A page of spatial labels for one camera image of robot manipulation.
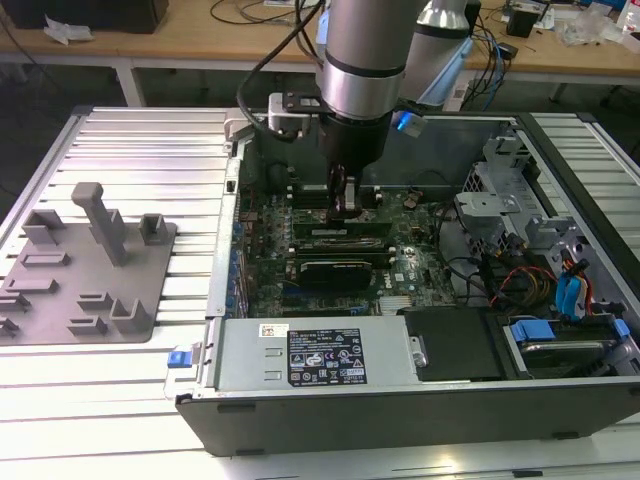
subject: floor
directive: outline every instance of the floor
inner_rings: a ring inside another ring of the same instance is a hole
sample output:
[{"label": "floor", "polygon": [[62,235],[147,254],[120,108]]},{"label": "floor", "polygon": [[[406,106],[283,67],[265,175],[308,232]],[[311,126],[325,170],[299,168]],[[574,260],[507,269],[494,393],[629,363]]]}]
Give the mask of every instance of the floor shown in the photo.
[{"label": "floor", "polygon": [[[16,85],[0,77],[0,220],[58,135],[76,105],[124,106],[120,86],[110,69],[48,67],[46,75],[28,68],[29,81]],[[143,89],[149,106],[216,106],[235,104],[242,72],[143,70]],[[56,87],[48,77],[54,79]],[[314,81],[308,74],[264,73],[252,85],[249,105],[265,107],[267,96],[283,89],[301,90]],[[505,82],[490,111],[591,112],[636,161],[640,148],[640,92],[622,89],[608,107],[600,105],[609,86],[570,85],[559,103],[548,100],[549,84]],[[484,98],[467,110],[480,109]]]}]

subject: power supply label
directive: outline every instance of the power supply label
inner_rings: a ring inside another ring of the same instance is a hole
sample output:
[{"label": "power supply label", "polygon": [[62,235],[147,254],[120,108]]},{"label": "power supply label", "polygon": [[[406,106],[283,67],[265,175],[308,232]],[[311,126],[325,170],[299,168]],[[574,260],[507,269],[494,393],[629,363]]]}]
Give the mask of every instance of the power supply label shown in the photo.
[{"label": "power supply label", "polygon": [[287,354],[293,387],[367,383],[359,328],[289,330]]}]

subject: circuit board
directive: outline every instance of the circuit board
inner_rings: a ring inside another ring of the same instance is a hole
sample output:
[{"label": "circuit board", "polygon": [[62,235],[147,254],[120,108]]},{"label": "circuit board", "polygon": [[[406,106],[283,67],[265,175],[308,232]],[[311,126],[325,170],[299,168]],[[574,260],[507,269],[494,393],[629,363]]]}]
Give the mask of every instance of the circuit board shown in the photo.
[{"label": "circuit board", "polygon": [[300,225],[315,225],[317,232],[326,222],[325,209],[296,209],[285,196],[258,195],[250,202],[244,201],[241,220],[246,221],[249,316],[393,315],[397,305],[455,304],[451,282],[433,245],[436,204],[407,203],[411,192],[406,189],[382,189],[380,193],[381,202],[376,208],[345,221],[344,228],[328,228],[329,233],[340,235],[342,230],[354,231],[355,224],[369,225],[384,236],[385,248],[391,252],[386,268],[373,269],[368,287],[349,292],[309,292],[290,279],[292,247],[301,241],[321,241],[302,239],[296,232],[305,231]]}]

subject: blue plastic clip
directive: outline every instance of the blue plastic clip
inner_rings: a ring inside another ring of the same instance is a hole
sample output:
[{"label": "blue plastic clip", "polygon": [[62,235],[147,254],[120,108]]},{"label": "blue plastic clip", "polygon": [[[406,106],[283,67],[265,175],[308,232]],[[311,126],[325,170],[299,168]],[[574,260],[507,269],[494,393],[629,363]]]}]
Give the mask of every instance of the blue plastic clip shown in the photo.
[{"label": "blue plastic clip", "polygon": [[167,367],[169,368],[191,368],[193,353],[173,351],[169,352]]},{"label": "blue plastic clip", "polygon": [[516,342],[553,340],[556,338],[548,320],[537,318],[518,320],[511,325],[511,334]]},{"label": "blue plastic clip", "polygon": [[626,340],[627,337],[631,335],[631,331],[629,330],[627,323],[623,319],[616,318],[613,321],[613,326],[616,329],[616,333],[618,334],[621,340]]}]

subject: aluminum extrusion table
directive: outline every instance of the aluminum extrusion table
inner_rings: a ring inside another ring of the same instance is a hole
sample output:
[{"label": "aluminum extrusion table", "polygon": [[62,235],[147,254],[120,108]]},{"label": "aluminum extrusion table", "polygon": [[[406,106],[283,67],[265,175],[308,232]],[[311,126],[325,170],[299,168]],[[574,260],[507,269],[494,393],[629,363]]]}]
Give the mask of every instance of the aluminum extrusion table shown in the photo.
[{"label": "aluminum extrusion table", "polygon": [[[158,211],[179,227],[148,343],[0,348],[3,480],[513,478],[514,470],[527,469],[567,479],[640,476],[640,416],[578,440],[208,455],[163,386],[168,352],[202,340],[226,166],[224,118],[222,109],[95,109],[73,116],[0,227],[0,277],[26,241],[20,225],[31,208],[56,208],[65,221],[81,217],[68,200],[79,180],[102,182],[105,204],[128,219]],[[625,239],[640,248],[632,210],[640,198],[637,167],[597,124],[559,114],[537,120]],[[195,375],[179,372],[187,383]]]}]

